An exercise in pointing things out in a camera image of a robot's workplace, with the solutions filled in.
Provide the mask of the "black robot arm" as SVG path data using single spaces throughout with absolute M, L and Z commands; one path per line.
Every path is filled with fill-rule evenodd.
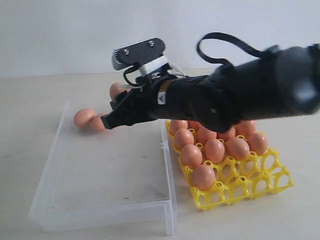
M 157 119 L 196 121 L 225 133 L 244 120 L 312 115 L 320 108 L 320 46 L 269 49 L 210 75 L 160 77 L 122 93 L 101 119 L 107 129 Z

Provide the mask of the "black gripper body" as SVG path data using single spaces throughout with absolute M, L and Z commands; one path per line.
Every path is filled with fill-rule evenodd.
M 148 79 L 137 77 L 139 88 L 124 99 L 124 123 L 134 125 L 157 119 L 225 124 L 225 90 L 216 76 Z

